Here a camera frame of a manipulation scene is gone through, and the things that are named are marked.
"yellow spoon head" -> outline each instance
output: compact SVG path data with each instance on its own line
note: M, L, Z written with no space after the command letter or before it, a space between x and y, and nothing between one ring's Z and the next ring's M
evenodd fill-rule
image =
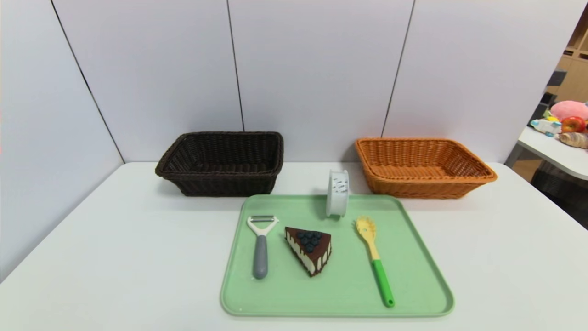
M366 242L373 243L376 240L376 225L371 218L360 216L355 221L355 227Z

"peeler handle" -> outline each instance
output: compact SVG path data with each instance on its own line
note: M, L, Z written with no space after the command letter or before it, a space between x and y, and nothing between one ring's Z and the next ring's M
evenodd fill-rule
M261 235L255 242L255 255L253 256L253 276L262 279L268 274L268 239Z
M392 290L390 289L390 284L388 283L388 278L386 277L382 260L372 261L372 266L373 272L376 274L377 285L380 288L384 305L386 307L394 307L394 297L392 296Z

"pasta server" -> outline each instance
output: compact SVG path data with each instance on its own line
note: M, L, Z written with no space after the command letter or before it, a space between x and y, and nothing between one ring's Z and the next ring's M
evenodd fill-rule
M390 289L390 284L388 283L388 278L386 277L380 254L378 254L376 249L376 225L371 218L361 216L355 221L355 226L363 240L366 242L370 255L372 256L373 272L376 275L377 285L380 288L380 294L382 295L384 305L386 307L394 307L395 301L392 296L392 290Z
M268 233L273 229L277 222L277 217L273 215L253 215L247 218L247 225L257 235L255 241L255 253L253 255L253 276L257 279L263 279L268 275ZM256 222L271 222L265 229L255 226Z

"basket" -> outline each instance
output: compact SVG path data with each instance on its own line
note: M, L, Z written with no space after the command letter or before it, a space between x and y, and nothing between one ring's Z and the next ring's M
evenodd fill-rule
M459 198L498 177L457 141L361 138L355 147L370 190L403 198Z
M155 173L186 196L249 197L273 190L283 154L277 132L186 133L165 152Z

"tray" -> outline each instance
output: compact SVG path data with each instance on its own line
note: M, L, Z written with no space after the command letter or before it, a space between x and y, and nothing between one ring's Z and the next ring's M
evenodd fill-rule
M451 290L402 204L391 196L352 195L344 217L326 217L326 196L259 195L243 204L221 290L221 304L237 316L434 317L451 312ZM252 276L255 234L250 215L275 215L268 234L269 272ZM370 216L396 306L382 303L369 253L353 221ZM333 253L310 278L284 239L284 227L332 235Z

